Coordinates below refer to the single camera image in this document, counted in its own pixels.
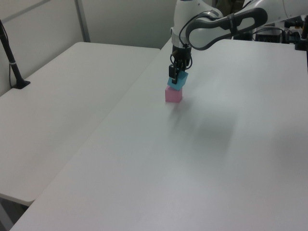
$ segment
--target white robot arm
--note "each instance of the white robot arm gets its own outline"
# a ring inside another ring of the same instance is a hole
[[[173,50],[169,76],[176,84],[177,73],[189,69],[192,48],[203,51],[219,40],[306,14],[308,0],[250,0],[241,11],[227,17],[202,0],[178,0],[171,29]]]

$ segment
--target table surface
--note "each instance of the table surface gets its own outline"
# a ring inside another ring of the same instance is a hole
[[[0,97],[0,197],[30,205],[159,49],[77,43]]]
[[[292,45],[193,51],[180,104],[161,50],[12,231],[304,231],[308,75]]]

